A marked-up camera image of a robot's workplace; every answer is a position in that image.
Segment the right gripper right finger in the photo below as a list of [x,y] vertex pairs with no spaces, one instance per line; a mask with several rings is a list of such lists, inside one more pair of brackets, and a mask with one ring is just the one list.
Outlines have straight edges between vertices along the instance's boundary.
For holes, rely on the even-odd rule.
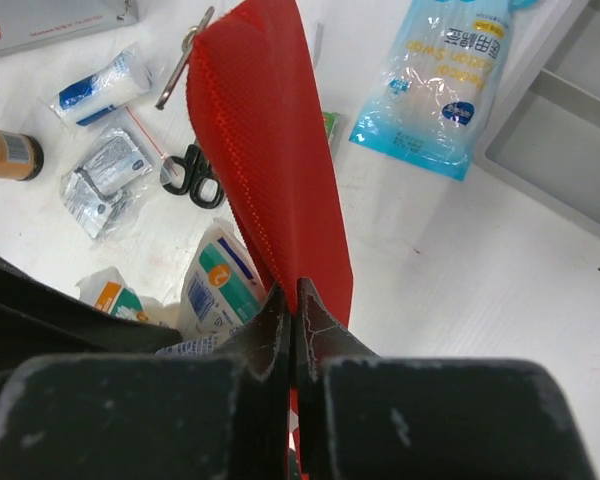
[[592,479],[566,398],[525,360],[385,358],[308,279],[295,318],[300,466],[311,479]]

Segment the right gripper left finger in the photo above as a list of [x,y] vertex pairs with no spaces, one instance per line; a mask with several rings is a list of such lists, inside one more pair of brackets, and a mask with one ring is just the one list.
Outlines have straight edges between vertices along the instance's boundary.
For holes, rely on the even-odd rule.
[[274,288],[206,356],[29,359],[0,391],[0,479],[286,479],[289,344]]

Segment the bag of bandage packets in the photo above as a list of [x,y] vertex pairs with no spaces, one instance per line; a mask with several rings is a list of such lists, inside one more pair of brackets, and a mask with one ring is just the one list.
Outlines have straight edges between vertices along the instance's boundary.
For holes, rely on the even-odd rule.
[[182,341],[157,350],[162,356],[212,353],[259,313],[266,298],[233,225],[219,218],[202,236],[177,303],[139,296],[114,267],[81,279],[77,287],[81,302],[115,318],[177,330]]

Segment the grey plastic divider tray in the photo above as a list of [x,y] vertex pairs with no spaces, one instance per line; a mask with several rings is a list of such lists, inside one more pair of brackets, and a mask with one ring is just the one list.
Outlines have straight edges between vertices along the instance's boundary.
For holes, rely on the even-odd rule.
[[600,1],[567,5],[479,164],[600,237]]

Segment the red first aid pouch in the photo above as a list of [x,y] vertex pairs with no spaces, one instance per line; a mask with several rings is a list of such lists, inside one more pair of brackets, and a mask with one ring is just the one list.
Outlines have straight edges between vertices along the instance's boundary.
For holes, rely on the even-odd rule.
[[350,319],[354,276],[313,65],[293,1],[244,1],[193,41],[190,123],[265,286],[311,280]]

